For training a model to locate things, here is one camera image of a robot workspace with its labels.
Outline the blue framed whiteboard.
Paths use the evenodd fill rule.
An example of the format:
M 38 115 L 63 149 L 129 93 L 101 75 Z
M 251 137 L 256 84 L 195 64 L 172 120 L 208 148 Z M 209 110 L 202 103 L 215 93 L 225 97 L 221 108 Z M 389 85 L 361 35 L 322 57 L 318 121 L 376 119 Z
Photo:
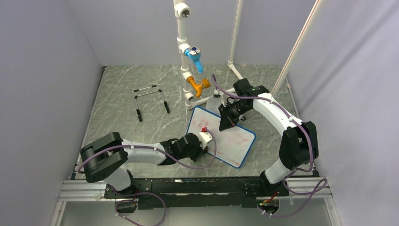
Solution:
M 201 129 L 207 127 L 215 139 L 215 147 L 208 149 L 208 153 L 239 169 L 256 139 L 256 134 L 241 126 L 219 131 L 220 120 L 219 116 L 197 106 L 192 111 L 187 133 L 198 137 Z

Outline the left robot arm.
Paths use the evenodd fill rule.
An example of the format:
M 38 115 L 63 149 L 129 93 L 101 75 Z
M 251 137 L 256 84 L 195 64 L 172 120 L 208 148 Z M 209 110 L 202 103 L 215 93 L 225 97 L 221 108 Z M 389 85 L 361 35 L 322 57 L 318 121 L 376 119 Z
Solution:
M 77 173 L 84 174 L 88 183 L 104 181 L 122 197 L 132 196 L 136 190 L 133 174 L 123 169 L 127 163 L 148 163 L 156 166 L 179 164 L 188 167 L 183 159 L 197 159 L 208 151 L 214 135 L 203 130 L 199 134 L 188 133 L 155 144 L 143 144 L 123 139 L 118 132 L 84 146 L 80 150 L 81 164 Z

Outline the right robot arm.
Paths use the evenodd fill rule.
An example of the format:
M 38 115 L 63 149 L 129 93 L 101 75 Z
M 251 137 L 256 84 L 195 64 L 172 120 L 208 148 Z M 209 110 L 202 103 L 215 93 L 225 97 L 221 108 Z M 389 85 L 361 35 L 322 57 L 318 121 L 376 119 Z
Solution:
M 311 172 L 314 160 L 319 156 L 317 129 L 313 122 L 304 122 L 279 104 L 264 86 L 253 87 L 248 79 L 234 83 L 235 94 L 222 89 L 215 76 L 215 87 L 232 98 L 233 103 L 221 104 L 218 108 L 221 120 L 219 130 L 236 126 L 239 117 L 248 111 L 260 113 L 281 135 L 279 158 L 261 173 L 259 189 L 264 195 L 271 195 L 282 180 L 295 171 Z

